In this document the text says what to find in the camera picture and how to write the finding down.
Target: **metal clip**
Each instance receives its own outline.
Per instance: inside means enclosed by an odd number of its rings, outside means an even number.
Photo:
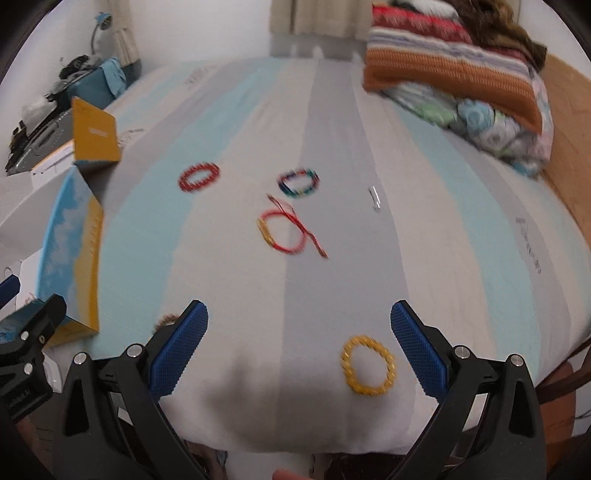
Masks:
[[[375,187],[370,187],[369,192],[371,193],[371,198],[374,199],[374,209],[380,210],[382,207],[382,202],[379,201],[378,192]]]

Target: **gray stripe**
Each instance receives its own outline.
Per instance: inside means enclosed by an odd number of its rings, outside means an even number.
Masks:
[[[289,451],[311,444],[352,453],[394,448],[414,409],[415,379],[389,325],[392,304],[408,298],[398,236],[350,70],[344,62],[319,63],[300,166],[316,170],[320,187],[291,202],[329,258],[308,242],[287,260],[276,447]],[[379,212],[370,186],[381,196]],[[294,232],[290,244],[298,240]],[[365,397],[346,385],[340,354],[353,335],[369,335],[396,356],[397,381],[386,395]],[[283,431],[299,442],[285,443]]]
[[[222,95],[260,67],[263,61],[264,59],[236,60],[222,66],[169,116],[151,128],[137,143],[126,148],[121,163],[115,169],[93,179],[92,190],[105,211],[103,234],[107,232],[111,218],[119,211],[129,192],[142,180],[150,167],[162,158],[183,130]]]
[[[548,359],[561,359],[568,354],[570,337],[569,308],[544,238],[519,197],[494,166],[457,135],[449,131],[444,132],[444,135],[478,175],[513,227],[515,244],[527,265],[533,288],[535,316],[540,325],[542,379],[555,367],[548,364]],[[560,328],[556,328],[557,319],[560,319]]]

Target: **white wall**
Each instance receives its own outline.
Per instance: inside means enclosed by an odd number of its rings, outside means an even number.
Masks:
[[[63,0],[37,25],[8,70],[0,84],[0,176],[22,107],[51,89],[61,57],[67,64],[90,53],[95,11],[93,0]]]
[[[569,28],[542,0],[521,0],[519,24],[530,37],[548,47],[548,52],[591,79],[591,61]]]
[[[271,0],[130,0],[146,72],[175,61],[228,57],[359,58],[365,45],[269,32]]]

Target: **lamp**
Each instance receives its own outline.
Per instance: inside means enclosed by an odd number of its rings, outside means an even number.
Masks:
[[[95,21],[96,21],[96,26],[95,26],[94,31],[92,32],[92,38],[90,39],[90,50],[93,55],[96,54],[96,51],[95,51],[96,32],[99,29],[107,30],[108,28],[110,28],[113,23],[113,15],[111,15],[109,13],[100,12],[95,17]]]

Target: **yellow bracelet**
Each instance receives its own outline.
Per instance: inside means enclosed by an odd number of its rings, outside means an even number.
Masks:
[[[362,385],[357,380],[355,375],[355,369],[351,366],[351,352],[353,348],[358,345],[363,345],[371,348],[386,361],[388,367],[388,373],[386,374],[386,380],[379,387],[367,387]],[[340,364],[343,367],[345,378],[347,379],[347,385],[351,389],[360,395],[371,395],[376,397],[378,395],[384,395],[394,385],[394,379],[396,379],[396,365],[394,365],[394,356],[389,350],[379,343],[378,341],[368,337],[367,335],[358,335],[351,337],[349,341],[343,347],[343,353],[340,356]]]

